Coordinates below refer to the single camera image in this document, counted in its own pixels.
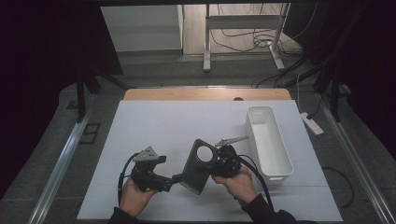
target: power strip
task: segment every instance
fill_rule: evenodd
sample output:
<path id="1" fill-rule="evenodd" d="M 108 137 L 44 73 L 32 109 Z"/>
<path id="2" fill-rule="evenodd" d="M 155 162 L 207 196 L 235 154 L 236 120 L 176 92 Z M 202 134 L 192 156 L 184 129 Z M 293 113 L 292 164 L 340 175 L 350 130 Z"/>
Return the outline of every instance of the power strip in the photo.
<path id="1" fill-rule="evenodd" d="M 323 130 L 317 125 L 317 123 L 313 119 L 307 119 L 306 116 L 308 116 L 306 112 L 301 113 L 301 118 L 303 119 L 306 127 L 308 127 L 315 136 L 322 135 L 324 133 Z"/>

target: hand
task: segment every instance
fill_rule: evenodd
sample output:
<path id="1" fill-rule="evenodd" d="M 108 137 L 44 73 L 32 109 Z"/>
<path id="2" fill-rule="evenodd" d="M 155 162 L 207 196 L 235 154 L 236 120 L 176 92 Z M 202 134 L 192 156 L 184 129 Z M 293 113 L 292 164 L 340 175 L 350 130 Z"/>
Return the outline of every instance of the hand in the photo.
<path id="1" fill-rule="evenodd" d="M 137 217 L 157 192 L 157 190 L 152 189 L 145 192 L 140 190 L 131 177 L 128 177 L 122 189 L 120 209 L 132 217 Z"/>
<path id="2" fill-rule="evenodd" d="M 252 175 L 246 166 L 242 166 L 239 172 L 230 178 L 212 175 L 217 184 L 222 184 L 238 200 L 239 204 L 250 203 L 258 195 L 253 187 Z"/>

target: aluminum rail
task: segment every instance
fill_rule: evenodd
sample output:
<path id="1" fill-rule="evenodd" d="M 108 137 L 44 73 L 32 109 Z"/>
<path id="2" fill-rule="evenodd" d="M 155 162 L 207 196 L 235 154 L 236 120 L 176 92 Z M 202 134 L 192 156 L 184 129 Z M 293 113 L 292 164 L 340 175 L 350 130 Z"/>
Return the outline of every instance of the aluminum rail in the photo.
<path id="1" fill-rule="evenodd" d="M 346 156 L 351 163 L 353 169 L 355 170 L 356 175 L 359 178 L 364 190 L 369 196 L 370 201 L 372 202 L 375 211 L 377 212 L 379 218 L 384 224 L 395 224 L 395 218 L 392 214 L 390 207 L 381 193 L 378 185 L 374 182 L 373 178 L 370 176 L 366 167 L 364 166 L 363 161 L 361 160 L 359 154 L 357 153 L 355 147 L 350 142 L 347 137 L 347 133 L 344 130 L 342 124 L 337 122 L 335 118 L 332 116 L 330 111 L 329 102 L 325 97 L 322 99 L 322 109 L 326 114 L 326 117 L 330 124 L 332 125 L 332 129 L 334 130 L 335 135 L 337 136 L 340 144 L 342 145 L 343 150 L 346 153 Z"/>
<path id="2" fill-rule="evenodd" d="M 27 223 L 38 224 L 44 222 L 44 219 L 46 218 L 47 213 L 50 210 L 50 206 L 55 197 L 55 194 L 58 191 L 62 180 L 64 179 L 64 173 L 66 172 L 69 162 L 73 157 L 75 149 L 78 145 L 79 138 L 84 132 L 84 128 L 87 125 L 89 117 L 91 116 L 92 106 L 95 103 L 96 98 L 96 95 L 91 94 L 89 96 L 87 100 L 87 112 L 83 117 L 81 123 L 77 123 L 73 128 L 73 131 L 70 133 L 70 136 L 67 139 L 61 156 L 56 162 L 52 174 L 49 177 L 49 181 L 47 182 L 46 187 L 44 187 L 43 192 L 41 193 L 41 196 L 38 199 L 37 204 L 35 205 L 35 209 L 33 210 L 33 213 Z"/>

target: wall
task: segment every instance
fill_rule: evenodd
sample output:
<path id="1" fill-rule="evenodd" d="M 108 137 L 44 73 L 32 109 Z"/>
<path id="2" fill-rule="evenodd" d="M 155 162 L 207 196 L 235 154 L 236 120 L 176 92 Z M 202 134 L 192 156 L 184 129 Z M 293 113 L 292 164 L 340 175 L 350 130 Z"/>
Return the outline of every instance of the wall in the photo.
<path id="1" fill-rule="evenodd" d="M 181 49 L 179 6 L 101 9 L 117 52 Z"/>

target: sleeve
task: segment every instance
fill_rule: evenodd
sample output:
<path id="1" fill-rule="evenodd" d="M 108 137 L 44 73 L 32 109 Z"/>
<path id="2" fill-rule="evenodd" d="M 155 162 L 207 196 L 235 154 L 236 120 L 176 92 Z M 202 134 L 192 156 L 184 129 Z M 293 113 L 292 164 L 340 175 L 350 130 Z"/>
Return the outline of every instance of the sleeve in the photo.
<path id="1" fill-rule="evenodd" d="M 107 224 L 129 224 L 137 223 L 137 221 L 136 217 L 131 217 L 128 213 L 122 211 L 118 207 L 114 207 L 113 216 L 111 216 Z"/>
<path id="2" fill-rule="evenodd" d="M 271 224 L 294 224 L 294 223 L 316 223 L 311 221 L 298 221 L 290 213 L 279 210 L 277 213 L 272 211 L 268 203 L 262 197 L 257 195 L 253 201 L 242 206 L 242 210 L 247 212 L 253 223 L 271 223 Z"/>

